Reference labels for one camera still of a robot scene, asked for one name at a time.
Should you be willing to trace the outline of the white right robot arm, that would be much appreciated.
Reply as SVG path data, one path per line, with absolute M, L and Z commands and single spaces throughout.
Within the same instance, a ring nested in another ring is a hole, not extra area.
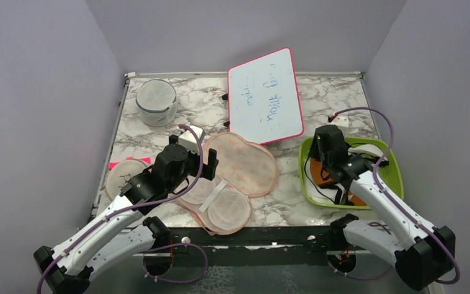
M 310 154 L 329 178 L 360 197 L 388 226 L 382 232 L 353 214 L 330 224 L 329 242 L 336 249 L 361 247 L 392 265 L 413 290 L 422 290 L 454 270 L 456 237 L 450 228 L 435 227 L 403 202 L 377 174 L 376 167 L 348 151 L 343 132 L 334 125 L 315 130 Z

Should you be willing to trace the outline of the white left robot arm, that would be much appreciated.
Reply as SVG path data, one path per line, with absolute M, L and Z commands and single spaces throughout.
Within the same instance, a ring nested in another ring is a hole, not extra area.
M 203 150 L 172 135 L 153 165 L 132 176 L 119 195 L 84 228 L 55 247 L 34 252 L 41 273 L 37 293 L 47 284 L 53 293 L 84 293 L 102 271 L 144 250 L 161 251 L 169 244 L 170 230 L 149 217 L 157 205 L 177 199 L 204 178 L 212 181 L 218 165 L 215 149 Z

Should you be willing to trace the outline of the orange bra with black straps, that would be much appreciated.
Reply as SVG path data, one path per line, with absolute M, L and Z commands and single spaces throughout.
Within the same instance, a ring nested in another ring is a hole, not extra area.
M 308 200 L 323 205 L 366 206 L 361 198 L 330 178 L 321 162 L 308 158 L 302 172 Z

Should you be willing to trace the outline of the floral mesh laundry bag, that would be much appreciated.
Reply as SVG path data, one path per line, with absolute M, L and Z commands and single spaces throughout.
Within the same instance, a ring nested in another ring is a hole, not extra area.
M 263 197 L 275 186 L 275 157 L 263 146 L 232 132 L 219 133 L 203 145 L 217 152 L 215 178 L 201 178 L 176 203 L 213 235 L 239 231 L 253 214 L 251 198 Z

